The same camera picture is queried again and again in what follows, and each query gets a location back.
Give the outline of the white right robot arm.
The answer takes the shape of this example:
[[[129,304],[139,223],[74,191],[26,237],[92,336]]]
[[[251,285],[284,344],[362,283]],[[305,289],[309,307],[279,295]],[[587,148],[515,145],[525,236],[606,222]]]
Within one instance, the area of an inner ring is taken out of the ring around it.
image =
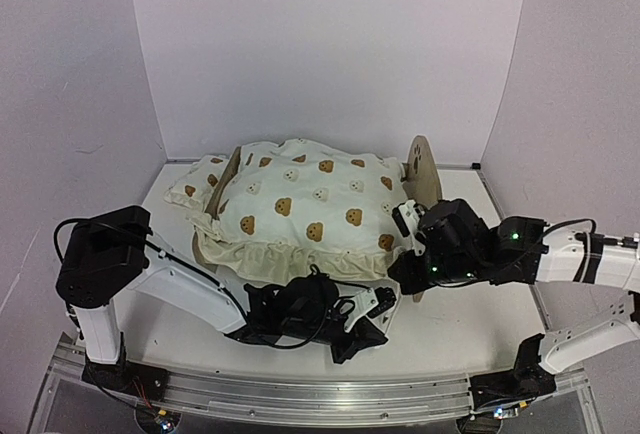
[[[548,224],[512,216],[488,227],[463,199],[392,210],[410,243],[388,270],[404,295],[488,283],[574,284],[621,291],[618,302],[564,330],[523,340],[513,367],[470,379],[476,412],[516,407],[550,395],[567,368],[639,338],[639,237],[610,236],[583,219]]]

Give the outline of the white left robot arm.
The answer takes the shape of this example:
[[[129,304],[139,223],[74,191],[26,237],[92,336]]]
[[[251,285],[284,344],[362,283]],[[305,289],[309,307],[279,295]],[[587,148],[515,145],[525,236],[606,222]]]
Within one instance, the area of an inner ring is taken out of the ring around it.
[[[394,288],[339,281],[316,265],[286,285],[216,277],[171,247],[150,220],[132,205],[56,227],[71,229],[67,245],[54,246],[61,264],[55,288],[85,342],[84,381],[119,392],[164,386],[166,370],[127,358],[113,302],[124,290],[159,299],[241,344],[279,351],[324,344],[336,364],[386,343]]]

